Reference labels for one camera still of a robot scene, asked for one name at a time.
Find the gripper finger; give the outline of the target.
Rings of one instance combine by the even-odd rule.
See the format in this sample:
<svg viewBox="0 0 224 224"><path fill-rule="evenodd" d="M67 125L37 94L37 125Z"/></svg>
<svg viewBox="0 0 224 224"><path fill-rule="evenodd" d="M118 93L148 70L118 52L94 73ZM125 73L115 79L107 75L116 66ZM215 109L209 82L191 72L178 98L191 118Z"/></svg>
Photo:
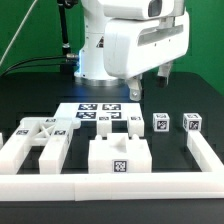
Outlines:
<svg viewBox="0 0 224 224"><path fill-rule="evenodd" d="M130 93L129 97L131 100L140 100L142 96L142 85L139 78L131 78L127 81Z"/></svg>
<svg viewBox="0 0 224 224"><path fill-rule="evenodd" d="M170 61L159 67L159 70L157 73L157 83L159 87L164 88L168 85L169 75L172 69L172 65L173 65L173 62Z"/></svg>

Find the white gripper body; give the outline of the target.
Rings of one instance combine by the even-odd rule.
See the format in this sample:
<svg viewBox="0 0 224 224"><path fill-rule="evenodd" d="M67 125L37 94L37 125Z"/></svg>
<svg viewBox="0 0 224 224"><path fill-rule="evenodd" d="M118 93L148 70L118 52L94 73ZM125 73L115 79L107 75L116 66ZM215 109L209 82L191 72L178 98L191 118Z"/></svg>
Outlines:
<svg viewBox="0 0 224 224"><path fill-rule="evenodd" d="M106 72L130 79L185 55L189 44L189 14L176 17L173 27L159 25L159 20L110 20L104 32Z"/></svg>

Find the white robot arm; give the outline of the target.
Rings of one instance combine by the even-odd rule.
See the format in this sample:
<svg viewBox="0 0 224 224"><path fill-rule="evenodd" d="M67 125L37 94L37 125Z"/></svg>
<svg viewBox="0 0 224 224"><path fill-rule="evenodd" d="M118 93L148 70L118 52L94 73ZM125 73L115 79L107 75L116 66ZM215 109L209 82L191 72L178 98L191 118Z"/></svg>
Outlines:
<svg viewBox="0 0 224 224"><path fill-rule="evenodd" d="M185 0L81 0L85 40L79 51L79 83L128 85L141 99L142 74L156 68L157 82L168 85L173 61L189 45Z"/></svg>

